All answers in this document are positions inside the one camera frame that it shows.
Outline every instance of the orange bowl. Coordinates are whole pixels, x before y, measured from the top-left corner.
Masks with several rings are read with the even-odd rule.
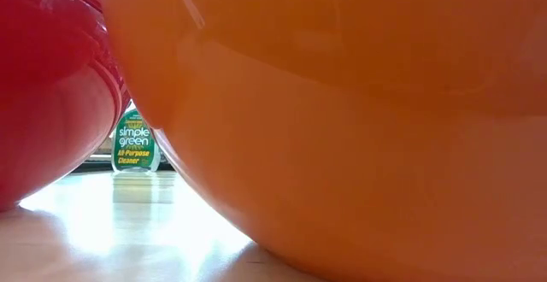
[[[547,0],[102,0],[185,179],[337,281],[547,280]]]
[[[129,102],[98,0],[0,0],[0,210],[83,162]]]

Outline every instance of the green label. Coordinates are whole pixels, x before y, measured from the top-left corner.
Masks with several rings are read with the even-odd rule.
[[[116,127],[112,153],[116,169],[150,168],[155,142],[138,111],[127,112]]]

